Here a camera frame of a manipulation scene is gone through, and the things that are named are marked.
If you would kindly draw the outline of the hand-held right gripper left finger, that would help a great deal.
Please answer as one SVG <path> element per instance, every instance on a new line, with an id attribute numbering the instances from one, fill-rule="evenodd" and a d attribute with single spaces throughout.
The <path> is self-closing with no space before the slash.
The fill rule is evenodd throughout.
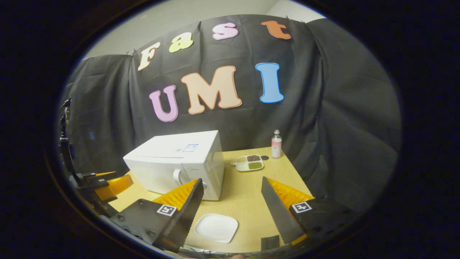
<path id="1" fill-rule="evenodd" d="M 204 184 L 197 178 L 154 201 L 138 199 L 110 220 L 141 241 L 178 253 L 203 196 Z"/>

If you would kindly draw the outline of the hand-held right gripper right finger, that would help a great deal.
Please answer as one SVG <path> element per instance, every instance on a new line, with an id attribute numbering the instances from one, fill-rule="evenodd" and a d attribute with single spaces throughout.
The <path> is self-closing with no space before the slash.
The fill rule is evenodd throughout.
<path id="1" fill-rule="evenodd" d="M 284 243 L 317 242 L 349 226 L 360 214 L 329 198 L 314 198 L 263 177 L 261 193 Z"/>

